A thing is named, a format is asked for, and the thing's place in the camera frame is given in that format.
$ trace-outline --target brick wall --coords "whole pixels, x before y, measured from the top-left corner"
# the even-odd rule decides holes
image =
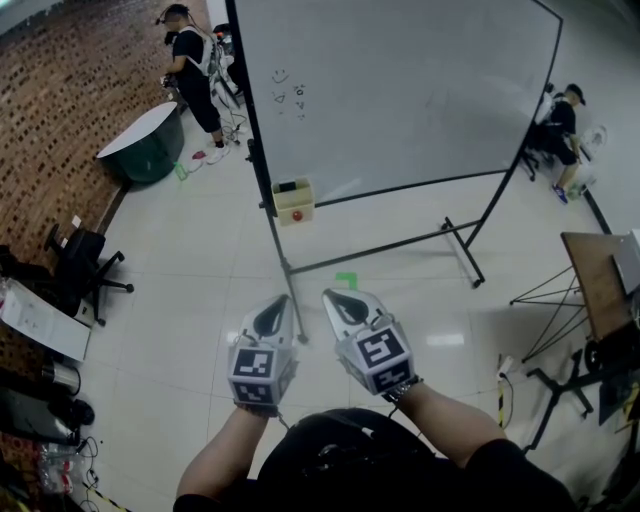
[[[66,0],[0,36],[0,244],[44,263],[42,244],[78,215],[96,228],[120,184],[95,155],[166,101],[170,62],[155,20],[171,1]],[[186,0],[209,29],[205,0]],[[0,369],[33,379],[42,352],[0,326]]]

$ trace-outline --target whiteboard frame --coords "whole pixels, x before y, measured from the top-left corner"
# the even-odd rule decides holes
[[[422,236],[418,236],[418,237],[414,237],[408,240],[402,240],[399,242],[395,242],[392,244],[387,244],[381,247],[374,247],[371,249],[367,249],[364,251],[360,251],[357,253],[352,253],[352,254],[347,254],[345,256],[341,256],[338,258],[333,258],[331,260],[326,260],[326,261],[320,261],[317,263],[313,263],[311,265],[305,265],[303,267],[297,267],[297,268],[293,268],[291,267],[291,265],[289,264],[289,262],[287,261],[287,258],[284,254],[284,250],[282,248],[282,244],[280,242],[280,237],[278,235],[278,230],[276,228],[275,225],[275,221],[274,218],[277,217],[277,212],[275,209],[275,205],[274,205],[274,201],[273,201],[273,196],[272,196],[272,192],[271,192],[271,185],[272,185],[272,181],[271,181],[271,177],[269,175],[269,168],[267,165],[267,159],[266,159],[266,154],[264,151],[264,146],[263,146],[263,142],[262,142],[262,137],[260,135],[260,125],[258,123],[258,117],[256,114],[256,109],[255,109],[255,102],[253,100],[253,94],[251,92],[251,83],[249,81],[249,72],[247,69],[247,63],[246,63],[246,59],[244,56],[244,48],[243,48],[243,44],[242,44],[242,37],[240,35],[240,30],[239,30],[239,22],[238,22],[238,12],[236,9],[236,5],[235,5],[235,0],[225,0],[226,3],[226,7],[227,7],[227,14],[229,16],[229,26],[231,28],[231,35],[233,38],[233,46],[235,49],[235,53],[237,56],[240,57],[241,59],[241,66],[240,67],[240,72],[242,74],[243,80],[244,80],[244,84],[243,84],[243,90],[244,90],[244,96],[245,96],[245,101],[246,101],[246,106],[247,106],[247,112],[249,115],[249,121],[251,123],[251,128],[253,130],[253,140],[249,140],[248,141],[248,146],[249,146],[249,158],[248,160],[253,164],[253,168],[254,168],[254,172],[256,175],[256,179],[258,181],[258,187],[260,188],[260,195],[262,196],[262,202],[259,204],[260,208],[263,208],[265,210],[266,216],[267,216],[267,220],[269,222],[269,227],[271,229],[271,234],[273,236],[273,241],[276,245],[276,251],[278,252],[278,257],[280,258],[280,264],[282,266],[282,270],[284,272],[284,276],[285,279],[287,281],[287,286],[289,288],[289,291],[291,292],[291,298],[293,301],[293,306],[294,306],[294,311],[296,313],[296,318],[298,320],[298,327],[300,329],[300,334],[298,335],[298,340],[302,343],[306,343],[308,341],[308,337],[306,335],[305,329],[304,329],[304,325],[302,322],[302,316],[300,314],[300,308],[298,306],[298,301],[297,301],[297,297],[296,297],[296,293],[295,293],[295,289],[293,287],[293,281],[292,281],[292,277],[296,274],[301,274],[304,272],[309,272],[312,270],[316,270],[319,268],[323,268],[323,267],[327,267],[330,265],[335,265],[337,263],[342,263],[344,261],[350,261],[350,260],[354,260],[354,259],[358,259],[358,258],[362,258],[365,256],[370,256],[373,254],[377,254],[380,252],[384,252],[384,251],[388,251],[388,250],[392,250],[392,249],[396,249],[399,247],[403,247],[405,245],[409,245],[409,244],[413,244],[413,243],[418,243],[418,242],[422,242],[424,240],[428,240],[430,238],[435,238],[437,236],[443,236],[443,235],[448,235],[448,234],[452,234],[456,241],[459,243],[460,247],[462,248],[462,251],[465,253],[465,255],[467,256],[467,258],[469,259],[469,262],[471,263],[471,266],[473,267],[474,271],[476,272],[476,274],[478,275],[478,279],[473,281],[473,288],[478,288],[482,283],[484,283],[486,281],[484,275],[482,274],[482,271],[480,270],[480,267],[478,266],[477,262],[475,261],[475,258],[473,257],[473,255],[470,252],[470,246],[473,243],[473,241],[475,240],[476,236],[478,235],[478,233],[480,232],[480,230],[482,229],[482,227],[484,226],[484,224],[486,223],[487,219],[489,218],[489,216],[491,215],[491,212],[493,211],[493,209],[495,208],[496,204],[498,203],[498,200],[500,199],[500,197],[502,196],[503,192],[505,191],[505,189],[507,188],[507,185],[509,184],[509,181],[511,180],[514,172],[517,169],[518,166],[518,162],[520,162],[520,160],[522,159],[523,155],[524,155],[524,150],[526,147],[526,143],[527,143],[527,137],[528,134],[531,130],[531,128],[535,125],[535,118],[538,114],[538,110],[540,109],[540,105],[542,103],[542,99],[544,97],[544,93],[546,90],[546,87],[549,83],[549,80],[551,79],[551,73],[553,72],[553,68],[555,66],[556,63],[556,58],[558,55],[558,48],[560,46],[560,39],[562,37],[562,31],[564,28],[564,19],[558,14],[556,13],[553,9],[551,9],[550,7],[548,7],[547,5],[543,4],[540,0],[530,0],[531,2],[537,4],[538,6],[540,6],[542,9],[544,9],[545,11],[547,11],[549,14],[551,14],[552,16],[554,16],[558,22],[558,34],[556,37],[556,41],[555,41],[555,45],[554,45],[554,49],[553,49],[553,55],[551,57],[551,62],[549,64],[549,71],[547,73],[547,78],[545,80],[544,86],[542,88],[542,91],[540,92],[540,97],[538,100],[538,106],[536,107],[536,111],[533,114],[533,117],[531,118],[531,122],[529,123],[529,129],[527,130],[527,132],[524,134],[522,142],[520,144],[520,147],[518,149],[518,152],[516,153],[515,158],[513,159],[513,162],[511,163],[510,167],[508,169],[500,169],[500,170],[495,170],[495,171],[485,171],[485,172],[479,172],[476,174],[468,174],[468,175],[464,175],[464,176],[454,176],[451,178],[442,178],[442,179],[438,179],[438,180],[431,180],[431,181],[424,181],[424,182],[420,182],[420,183],[412,183],[412,184],[407,184],[407,185],[402,185],[402,186],[398,186],[398,187],[393,187],[393,188],[387,188],[387,189],[382,189],[382,190],[376,190],[376,191],[372,191],[372,192],[366,192],[366,193],[362,193],[362,194],[357,194],[357,195],[353,195],[353,196],[349,196],[349,197],[342,197],[342,198],[338,198],[338,199],[334,199],[334,200],[329,200],[329,201],[323,201],[323,202],[319,202],[315,204],[316,208],[320,208],[322,206],[330,206],[332,204],[337,204],[337,203],[342,203],[345,201],[351,201],[353,199],[362,199],[365,197],[371,197],[371,196],[375,196],[375,195],[379,195],[379,194],[386,194],[389,192],[397,192],[400,190],[406,190],[406,189],[410,189],[410,188],[415,188],[415,187],[422,187],[422,186],[426,186],[426,185],[433,185],[436,183],[443,183],[443,182],[447,182],[447,181],[455,181],[455,180],[461,180],[461,179],[468,179],[468,178],[476,178],[479,176],[488,176],[488,175],[492,175],[492,174],[504,174],[504,178],[502,179],[500,185],[498,186],[498,189],[496,190],[495,194],[493,195],[493,198],[491,199],[491,201],[489,202],[489,205],[487,206],[486,210],[484,211],[482,217],[478,220],[475,221],[471,221],[471,222],[466,222],[464,224],[458,224],[455,225],[450,219],[449,217],[445,217],[443,224],[441,225],[441,229],[439,231],[435,231],[435,232],[431,232],[428,233],[426,235],[422,235]],[[467,240],[463,240],[460,233],[458,231],[461,231],[463,229],[468,229],[473,227],[473,232],[471,233],[471,235],[469,236],[469,238],[467,238]]]

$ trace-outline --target white wall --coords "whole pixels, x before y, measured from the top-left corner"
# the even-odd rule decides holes
[[[0,8],[0,34],[61,0],[11,0]]]
[[[224,0],[207,0],[207,9],[209,9],[211,28],[214,28],[216,25],[220,25],[221,23],[229,22]]]
[[[564,20],[551,77],[557,87],[575,82],[585,114],[609,133],[598,155],[592,194],[612,231],[640,228],[640,33],[615,13],[583,0],[547,0]]]

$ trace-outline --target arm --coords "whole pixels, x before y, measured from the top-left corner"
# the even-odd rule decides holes
[[[167,68],[167,74],[179,73],[184,69],[185,62],[187,62],[187,57],[184,55],[174,57],[173,63]]]
[[[398,408],[433,445],[464,468],[473,454],[491,441],[506,439],[487,414],[447,398],[423,383],[411,386]]]
[[[246,478],[267,421],[244,409],[233,411],[222,430],[185,470],[177,497],[198,494],[219,499],[225,489]]]
[[[569,135],[569,139],[571,141],[571,149],[576,154],[578,162],[582,163],[582,158],[580,158],[580,138],[575,133],[572,133]]]

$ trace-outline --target black t-shirt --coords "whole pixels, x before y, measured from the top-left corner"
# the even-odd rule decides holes
[[[204,41],[195,32],[185,30],[178,33],[173,42],[173,57],[191,57],[196,62],[202,61],[204,53]],[[184,83],[189,80],[198,80],[203,77],[202,72],[189,59],[186,60],[182,71],[175,74],[178,83]]]
[[[393,420],[384,420],[397,427],[377,444],[375,437],[372,442],[361,431],[348,431],[349,427],[335,422],[316,421],[310,428],[296,426],[269,456],[257,481],[238,484],[221,501],[181,496],[173,510],[299,510],[313,505],[314,510],[333,512],[339,504],[340,509],[345,508],[346,503],[363,511],[384,510],[388,508],[386,503],[400,511],[404,505],[425,511],[577,510],[565,487],[531,464],[510,441],[483,446],[463,470],[449,460],[436,458],[422,441]],[[357,435],[366,439],[360,447],[368,446],[364,452],[353,447]],[[323,451],[318,447],[330,437],[339,438],[338,445],[350,447],[340,454],[347,462],[332,465],[333,452],[315,455]]]
[[[563,94],[555,97],[556,104],[549,119],[544,123],[549,133],[556,137],[575,135],[576,133],[575,110],[573,110],[573,107],[567,101],[561,99],[563,97]]]

